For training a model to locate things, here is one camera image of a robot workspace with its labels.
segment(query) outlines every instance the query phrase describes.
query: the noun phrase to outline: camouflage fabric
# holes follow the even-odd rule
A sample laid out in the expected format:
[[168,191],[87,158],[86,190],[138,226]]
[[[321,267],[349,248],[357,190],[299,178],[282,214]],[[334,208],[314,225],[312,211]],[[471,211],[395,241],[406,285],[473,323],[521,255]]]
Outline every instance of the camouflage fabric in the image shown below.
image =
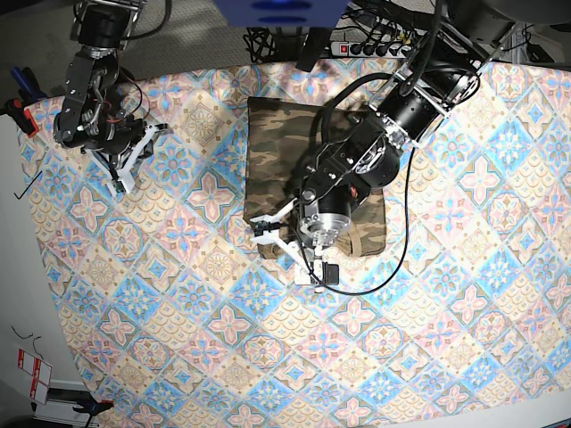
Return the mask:
[[[248,154],[244,220],[273,214],[293,197],[296,171],[305,168],[316,145],[320,144],[321,108],[313,105],[285,103],[268,98],[248,100]],[[332,141],[343,139],[350,123],[343,111],[331,120]],[[291,231],[280,231],[293,239]],[[385,250],[386,223],[383,190],[377,189],[352,213],[349,233],[340,236],[335,246],[347,256],[380,254]],[[271,245],[259,245],[264,259],[276,259],[282,251]]]

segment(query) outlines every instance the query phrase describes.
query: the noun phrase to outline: patterned tablecloth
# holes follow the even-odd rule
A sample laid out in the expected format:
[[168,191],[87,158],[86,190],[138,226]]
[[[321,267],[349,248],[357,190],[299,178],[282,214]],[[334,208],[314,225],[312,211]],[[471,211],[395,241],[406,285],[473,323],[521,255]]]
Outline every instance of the patterned tablecloth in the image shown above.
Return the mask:
[[[571,74],[486,69],[478,96],[414,159],[409,253],[383,291],[313,294],[292,285],[290,260],[262,260],[250,243],[247,97],[321,105],[396,67],[269,64],[146,81],[149,120],[173,133],[120,201],[87,156],[54,143],[62,99],[31,108],[41,130],[20,146],[26,181],[44,171],[29,192],[37,239],[79,373],[115,403],[104,425],[391,424],[571,387]],[[345,288],[393,270],[403,190],[404,170],[386,188],[382,256],[329,253]]]

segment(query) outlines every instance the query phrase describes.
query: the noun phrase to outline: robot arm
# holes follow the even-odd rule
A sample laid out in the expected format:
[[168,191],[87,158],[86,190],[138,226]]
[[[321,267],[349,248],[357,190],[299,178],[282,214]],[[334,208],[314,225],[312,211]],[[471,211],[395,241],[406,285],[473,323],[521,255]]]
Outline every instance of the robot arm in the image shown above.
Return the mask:
[[166,128],[147,126],[122,109],[112,116],[112,102],[106,99],[107,90],[124,73],[118,51],[127,45],[143,5],[144,0],[89,0],[74,9],[70,38],[81,48],[67,69],[62,111],[54,119],[54,140],[86,151],[110,178],[113,195],[133,190],[130,170],[137,159],[153,153],[155,135]]
[[[412,90],[407,90],[408,83],[422,67],[422,42],[393,75],[374,73],[359,78],[327,105],[322,146],[307,166],[302,186],[278,215],[251,220],[253,242],[275,243],[292,256],[297,284],[313,285],[316,292],[322,292],[338,283],[338,267],[323,261],[323,250],[349,229],[352,213],[372,189],[385,187],[397,177],[403,146],[421,147],[421,138],[431,124],[447,117],[477,91],[478,68],[485,60],[457,53],[447,38],[441,37],[443,29],[438,32],[426,67]],[[328,127],[335,107],[357,87],[375,79],[386,83],[370,100],[367,111],[350,116],[353,130],[346,140],[330,143]],[[284,225],[283,218],[289,212],[294,221]],[[297,239],[284,243],[278,232],[282,226],[292,228]]]

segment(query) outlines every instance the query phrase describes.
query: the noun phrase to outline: wire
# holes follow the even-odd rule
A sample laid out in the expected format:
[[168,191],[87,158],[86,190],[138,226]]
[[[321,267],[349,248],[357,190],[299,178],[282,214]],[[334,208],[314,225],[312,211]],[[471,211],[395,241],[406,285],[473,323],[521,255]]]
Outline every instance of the wire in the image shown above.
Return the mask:
[[156,28],[152,29],[151,31],[147,31],[146,33],[143,34],[122,37],[121,40],[139,40],[141,38],[154,36],[159,31],[161,31],[165,25],[167,25],[167,22],[169,22],[170,20],[171,12],[172,12],[172,0],[164,0],[164,16],[162,17],[161,23]]
[[329,122],[331,121],[331,115],[335,111],[335,107],[339,105],[341,101],[347,98],[355,89],[368,82],[372,82],[373,80],[388,80],[392,76],[393,75],[389,73],[371,73],[362,78],[358,78],[337,94],[337,96],[327,104],[323,112],[323,119],[321,120],[321,143],[329,144]]
[[474,95],[476,95],[476,93],[480,90],[480,86],[482,85],[482,79],[480,78],[480,75],[475,70],[469,69],[468,67],[442,65],[442,66],[436,66],[436,67],[431,67],[429,69],[426,69],[425,74],[431,73],[434,71],[442,71],[442,72],[456,73],[456,74],[461,73],[463,75],[469,74],[471,77],[475,77],[477,79],[476,88],[469,95],[464,96],[464,98],[462,98],[460,101],[458,101],[456,103],[456,105],[460,105],[462,103],[465,103],[467,100],[469,100]]
[[518,44],[515,45],[515,46],[509,47],[508,49],[501,49],[501,51],[502,51],[502,52],[509,52],[509,51],[513,51],[514,49],[517,49],[517,48],[519,48],[519,47],[521,47],[521,46],[523,46],[523,45],[527,45],[527,44],[531,41],[531,39],[532,39],[532,35],[531,35],[531,33],[528,31],[532,26],[533,26],[533,24],[527,25],[527,26],[525,26],[524,28],[522,28],[522,30],[521,30],[521,35],[522,35],[522,37],[525,37],[525,40],[524,40],[523,42],[518,43]]
[[14,328],[13,325],[11,325],[11,328],[12,328],[12,331],[15,332],[16,335],[17,335],[19,338],[21,338],[22,340],[29,339],[30,337],[34,337],[34,334],[33,334],[33,333],[30,334],[29,336],[24,337],[24,336],[20,335],[20,334],[16,331],[16,329]]
[[344,292],[343,290],[338,290],[336,288],[333,288],[333,287],[325,284],[321,279],[319,279],[315,275],[314,270],[311,268],[311,265],[310,265],[309,261],[307,260],[307,257],[305,256],[305,251],[303,250],[303,247],[302,247],[302,240],[301,240],[299,234],[297,233],[297,231],[294,230],[295,235],[296,235],[297,240],[298,240],[298,245],[300,246],[300,249],[302,250],[302,256],[303,256],[303,261],[305,263],[305,266],[310,271],[310,277],[314,281],[316,281],[317,284],[323,286],[324,288],[326,288],[330,292],[336,292],[338,294],[342,294],[343,296],[365,296],[365,295],[371,294],[373,292],[378,292],[381,288],[383,288],[387,284],[389,284],[393,280],[393,278],[396,276],[396,274],[399,272],[399,270],[401,269],[402,263],[404,262],[404,258],[406,257],[407,248],[409,247],[409,181],[410,181],[410,167],[412,166],[412,159],[414,157],[415,150],[416,149],[413,147],[412,150],[410,151],[409,166],[407,167],[407,176],[406,176],[406,181],[405,181],[405,185],[404,185],[404,221],[405,221],[404,248],[402,249],[401,259],[399,260],[399,264],[397,265],[395,270],[391,273],[391,275],[388,278],[386,278],[386,280],[382,284],[380,284],[377,287],[372,288],[370,290],[366,290],[364,292]]
[[[133,80],[132,78],[130,78],[127,73],[125,73],[125,71],[123,71],[123,69],[120,67],[119,68],[119,73],[123,75],[123,77],[128,81],[128,83],[130,83],[131,85],[134,85],[138,92],[139,92],[139,103],[137,104],[137,107],[135,107],[135,109],[133,109],[133,111],[131,111],[129,114],[126,114],[125,117],[130,116],[131,114],[135,114],[137,112],[137,110],[139,110],[141,108],[141,105],[143,105],[143,89],[141,89],[141,87],[138,85],[138,83]],[[146,112],[145,116],[143,117],[143,119],[146,119],[146,117],[149,115],[149,111]],[[115,118],[111,118],[111,119],[107,119],[108,123],[119,123],[121,121],[123,121],[124,119],[115,119]]]
[[247,28],[242,39],[246,43],[246,52],[250,54],[250,61],[252,63],[270,62],[273,60],[277,52],[276,42],[269,29],[256,27]]
[[418,64],[415,66],[412,74],[404,81],[403,85],[399,89],[401,96],[408,96],[414,91],[414,86],[418,83],[420,78],[425,72],[426,66],[428,65],[428,60],[430,60],[430,54],[434,48],[434,43],[436,42],[436,36],[440,30],[441,21],[443,14],[443,0],[436,0],[436,6],[434,8],[434,17],[432,20],[432,28],[428,33],[428,37],[424,46],[418,53]]
[[[19,338],[21,338],[22,340],[26,340],[26,339],[29,339],[30,337],[34,337],[34,334],[33,334],[33,333],[30,334],[30,335],[28,335],[28,336],[22,336],[21,334],[19,334],[19,333],[16,331],[16,329],[14,328],[13,325],[11,325],[11,328],[12,328],[12,331],[13,331]],[[40,354],[40,353],[37,351],[37,349],[36,349],[36,340],[37,340],[37,339],[41,339],[41,338],[42,338],[42,336],[34,337],[34,339],[32,340],[32,347],[34,348],[34,352],[36,352],[36,353],[40,356],[40,358],[44,359],[44,356],[43,356],[42,354]]]

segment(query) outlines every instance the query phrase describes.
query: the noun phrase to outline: power strip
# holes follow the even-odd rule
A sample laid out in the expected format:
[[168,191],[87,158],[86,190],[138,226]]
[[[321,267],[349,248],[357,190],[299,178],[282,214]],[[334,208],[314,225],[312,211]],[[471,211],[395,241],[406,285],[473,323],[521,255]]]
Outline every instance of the power strip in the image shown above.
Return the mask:
[[410,47],[394,43],[391,46],[363,45],[358,42],[331,42],[331,55],[341,58],[405,58]]

